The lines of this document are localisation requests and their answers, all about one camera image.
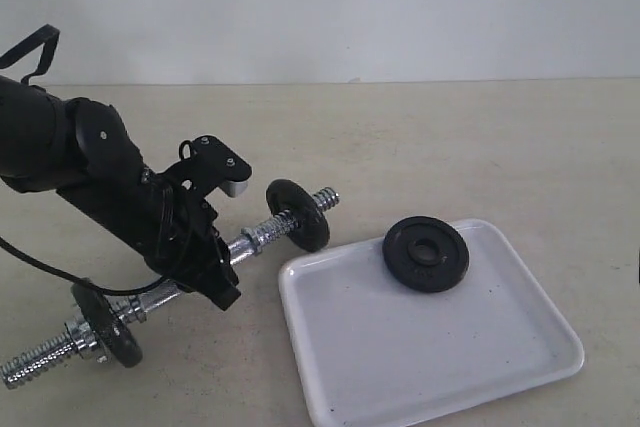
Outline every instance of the white tray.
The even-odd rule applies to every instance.
[[[452,223],[469,271],[422,294],[387,271],[382,239],[294,259],[280,272],[317,427],[399,427],[569,377],[580,339],[493,225]]]

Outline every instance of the beige table surface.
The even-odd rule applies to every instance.
[[[268,216],[288,177],[335,187],[331,245],[381,236],[413,214],[500,228],[586,350],[575,377],[429,423],[640,425],[640,81],[52,88],[115,105],[161,170],[199,134],[251,163],[247,192],[211,201],[226,239]],[[0,233],[115,287],[154,278],[140,258],[53,194],[0,189]],[[74,358],[0,392],[0,425],[293,426],[310,420],[277,289],[288,240],[239,266],[226,313],[195,295],[133,326],[133,370]],[[69,285],[0,253],[0,357],[62,330]]]

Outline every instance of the weight plate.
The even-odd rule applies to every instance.
[[[329,224],[324,214],[306,190],[287,179],[271,182],[267,188],[267,204],[271,214],[289,210],[301,227],[289,233],[289,238],[307,252],[317,252],[329,243]]]
[[[86,321],[116,360],[126,368],[138,365],[142,361],[142,349],[129,328],[113,312],[109,301],[78,284],[73,284],[71,293]]]
[[[456,229],[433,217],[409,217],[384,238],[382,253],[391,274],[427,293],[455,287],[469,268],[469,250]]]

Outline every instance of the black cable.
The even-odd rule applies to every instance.
[[[162,224],[165,224],[165,222],[169,223],[169,225],[173,224],[173,188],[169,185],[166,184],[166,186],[163,188],[163,212],[162,212]],[[171,200],[167,201],[166,199],[166,195],[171,197]],[[66,272],[64,270],[60,270],[57,269],[49,264],[46,264],[44,262],[39,261],[38,259],[35,259],[33,257],[31,257],[30,255],[26,254],[25,252],[21,251],[20,249],[18,249],[17,247],[14,247],[13,245],[11,245],[9,242],[7,242],[5,239],[3,239],[2,237],[0,237],[0,248],[3,249],[4,251],[6,251],[7,253],[13,255],[14,257],[18,258],[19,260],[31,265],[32,267],[35,267],[38,270],[41,270],[43,272],[46,272],[48,274],[54,275],[56,277],[59,277],[61,279],[67,280],[69,282],[81,285],[82,287],[85,287],[87,289],[93,290],[95,292],[98,292],[102,295],[109,295],[109,296],[113,296],[113,297],[126,297],[126,296],[130,296],[130,295],[140,295],[143,294],[145,292],[148,292],[150,290],[155,289],[156,287],[158,287],[159,285],[163,284],[166,280],[168,280],[172,275],[174,275],[181,267],[182,261],[184,260],[184,257],[187,253],[187,250],[189,248],[189,244],[191,242],[191,237],[193,234],[193,228],[191,227],[191,216],[189,213],[189,205],[188,202],[185,202],[185,212],[187,215],[186,221],[187,221],[187,225],[189,225],[189,230],[187,231],[187,237],[184,241],[184,244],[182,246],[182,249],[180,251],[180,255],[178,256],[178,259],[176,260],[176,263],[174,264],[174,266],[171,268],[171,270],[169,272],[167,272],[166,274],[162,275],[161,277],[159,277],[157,280],[151,282],[150,284],[147,284],[145,286],[142,287],[138,287],[135,289],[127,289],[127,290],[116,290],[116,289],[108,289],[105,287],[100,287],[98,285],[93,284],[92,282],[83,279],[81,277],[78,277],[76,275],[70,274],[69,272]],[[166,229],[166,225],[161,225],[160,226],[160,235],[159,235],[159,242],[162,241],[162,231]]]

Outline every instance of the black strap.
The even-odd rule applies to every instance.
[[[56,52],[59,38],[60,31],[55,27],[49,24],[40,27],[18,45],[0,56],[0,70],[11,67],[20,59],[44,44],[42,54],[40,55],[40,62],[38,62],[38,68],[29,75],[25,75],[20,81],[25,85],[29,85],[29,79],[31,79],[31,77],[44,75],[47,73],[47,70],[49,70],[51,62],[53,62],[53,56]]]

